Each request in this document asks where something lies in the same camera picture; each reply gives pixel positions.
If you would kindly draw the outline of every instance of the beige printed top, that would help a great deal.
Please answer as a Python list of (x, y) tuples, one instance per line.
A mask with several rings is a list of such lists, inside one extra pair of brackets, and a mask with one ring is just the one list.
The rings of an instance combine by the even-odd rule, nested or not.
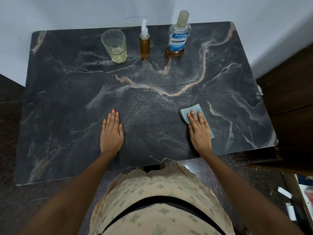
[[(232, 223), (214, 193), (186, 167), (172, 163), (162, 170), (133, 170), (120, 174), (95, 206), (89, 235), (102, 234), (123, 210), (150, 196), (174, 196), (185, 200), (209, 216), (225, 234), (234, 235)], [(167, 204), (154, 204), (128, 213), (103, 233), (107, 234), (220, 234), (192, 214)]]

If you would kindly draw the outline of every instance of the drinking glass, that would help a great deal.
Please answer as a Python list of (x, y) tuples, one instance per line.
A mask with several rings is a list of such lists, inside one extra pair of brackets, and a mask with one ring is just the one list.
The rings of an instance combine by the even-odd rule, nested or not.
[(123, 63), (127, 58), (126, 40), (122, 31), (110, 29), (103, 33), (101, 41), (113, 62)]

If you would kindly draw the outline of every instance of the black waistband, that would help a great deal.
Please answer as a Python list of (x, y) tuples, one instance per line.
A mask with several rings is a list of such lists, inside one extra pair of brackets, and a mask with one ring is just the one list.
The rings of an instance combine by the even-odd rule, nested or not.
[(142, 200), (139, 200), (129, 206), (127, 209), (122, 211), (118, 216), (116, 216), (104, 229), (107, 230), (108, 227), (110, 227), (113, 223), (118, 221), (120, 218), (123, 216), (127, 215), (128, 213), (134, 212), (139, 209), (146, 208), (150, 205), (154, 204), (167, 204), (170, 206), (173, 206), (177, 209), (184, 210), (188, 213), (191, 213), (192, 215), (202, 219), (209, 225), (211, 225), (214, 229), (216, 229), (221, 235), (226, 235), (224, 231), (209, 217), (207, 216), (203, 211), (198, 209), (196, 206), (190, 204), (187, 201), (184, 201), (182, 199), (172, 197), (172, 196), (151, 196), (151, 197), (146, 197), (143, 198)]

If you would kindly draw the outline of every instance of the floor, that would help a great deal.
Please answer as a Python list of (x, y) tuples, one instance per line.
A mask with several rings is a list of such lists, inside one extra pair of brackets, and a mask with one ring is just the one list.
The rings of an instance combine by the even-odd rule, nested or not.
[[(13, 184), (23, 89), (24, 87), (0, 75), (0, 231), (3, 234), (17, 233), (45, 202), (72, 180), (72, 178), (67, 178), (25, 186)], [(289, 202), (289, 199), (277, 192), (278, 186), (285, 188), (281, 173), (246, 167), (247, 163), (274, 160), (273, 148), (223, 154), (220, 157), (287, 213), (285, 203)], [(181, 161), (181, 164), (196, 174), (206, 186), (213, 190), (223, 209), (232, 220), (234, 227), (243, 233), (245, 226), (240, 216), (231, 205), (216, 176), (205, 161), (202, 158), (196, 158)], [(131, 169), (105, 173), (94, 201), (81, 225), (79, 234), (88, 234), (94, 205), (106, 192), (111, 181), (122, 171), (129, 172)]]

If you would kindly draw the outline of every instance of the marble table top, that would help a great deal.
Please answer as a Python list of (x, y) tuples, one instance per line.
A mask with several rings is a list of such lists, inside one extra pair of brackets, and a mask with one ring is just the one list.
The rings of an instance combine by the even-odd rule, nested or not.
[(276, 145), (277, 138), (232, 22), (191, 24), (179, 58), (165, 57), (169, 25), (149, 26), (151, 55), (140, 58), (140, 27), (119, 28), (127, 59), (114, 63), (106, 28), (33, 33), (15, 182), (77, 176), (100, 155), (100, 130), (114, 108), (125, 140), (108, 170), (199, 157), (179, 110), (200, 104), (217, 154)]

